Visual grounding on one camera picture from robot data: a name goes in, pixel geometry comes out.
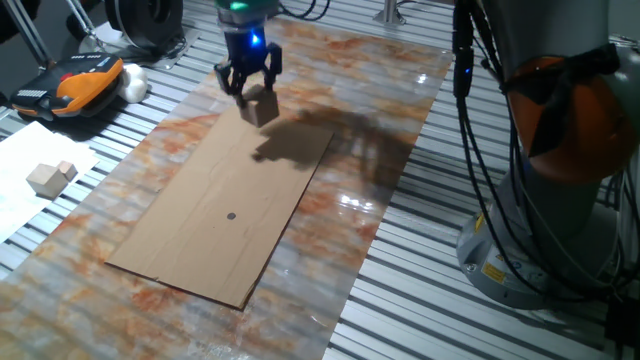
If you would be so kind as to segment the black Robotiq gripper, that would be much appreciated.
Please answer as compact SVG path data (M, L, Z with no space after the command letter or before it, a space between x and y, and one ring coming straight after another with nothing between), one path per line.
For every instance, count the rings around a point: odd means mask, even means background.
M276 43L266 43L263 25L224 30L228 60L214 66L220 88L231 96L239 108L247 105L243 88L247 75L263 71L264 85L273 90L276 77L282 73L282 48Z

